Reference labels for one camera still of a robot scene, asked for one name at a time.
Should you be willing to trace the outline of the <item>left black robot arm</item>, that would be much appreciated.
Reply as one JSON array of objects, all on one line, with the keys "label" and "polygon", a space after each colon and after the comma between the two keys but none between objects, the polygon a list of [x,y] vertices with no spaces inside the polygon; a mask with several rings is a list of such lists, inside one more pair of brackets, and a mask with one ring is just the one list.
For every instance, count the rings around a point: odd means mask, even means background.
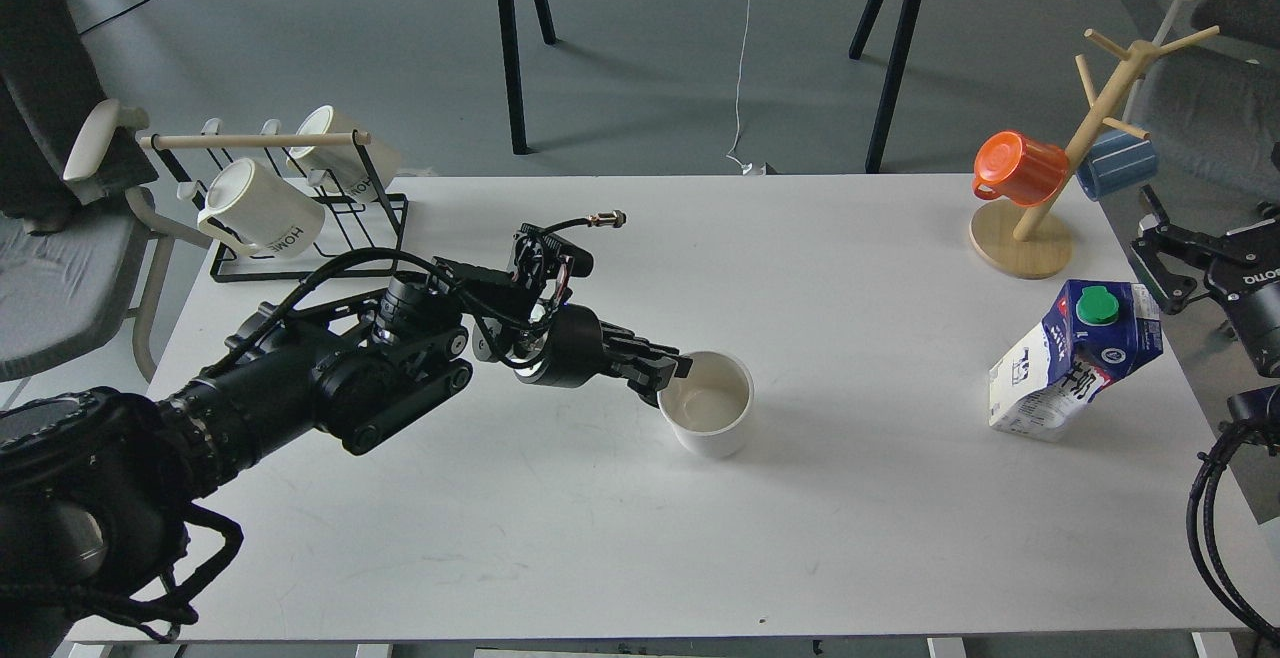
[{"label": "left black robot arm", "polygon": [[362,456],[471,381],[471,348],[521,383],[618,376],[649,406],[692,358],[572,303],[593,270],[567,228],[525,224],[506,269],[388,248],[340,253],[260,303],[227,355],[164,399],[96,387],[3,412],[3,654],[46,657],[84,618],[173,643],[236,558],[205,497],[319,430]]}]

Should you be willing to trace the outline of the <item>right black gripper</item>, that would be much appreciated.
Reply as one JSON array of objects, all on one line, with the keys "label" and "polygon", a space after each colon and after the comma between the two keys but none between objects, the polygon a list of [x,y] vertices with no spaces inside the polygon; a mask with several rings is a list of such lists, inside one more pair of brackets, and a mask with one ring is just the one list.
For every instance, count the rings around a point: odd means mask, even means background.
[{"label": "right black gripper", "polygon": [[[1211,298],[1228,316],[1239,343],[1261,376],[1279,375],[1279,225],[1276,220],[1211,237],[1174,225],[1152,186],[1139,189],[1146,216],[1132,243],[1135,275],[1167,315]],[[1206,289],[1194,294],[1194,278],[1174,274],[1162,257],[1202,271]]]}]

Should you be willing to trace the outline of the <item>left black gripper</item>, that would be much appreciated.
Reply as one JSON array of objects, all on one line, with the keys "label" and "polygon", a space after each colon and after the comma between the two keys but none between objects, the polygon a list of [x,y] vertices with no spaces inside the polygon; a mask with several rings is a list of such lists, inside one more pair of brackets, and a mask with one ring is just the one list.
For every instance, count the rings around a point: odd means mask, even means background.
[{"label": "left black gripper", "polygon": [[544,335],[529,367],[516,367],[521,383],[577,388],[591,376],[621,376],[650,407],[673,376],[689,376],[692,358],[671,344],[655,344],[626,326],[602,323],[589,309],[567,303]]}]

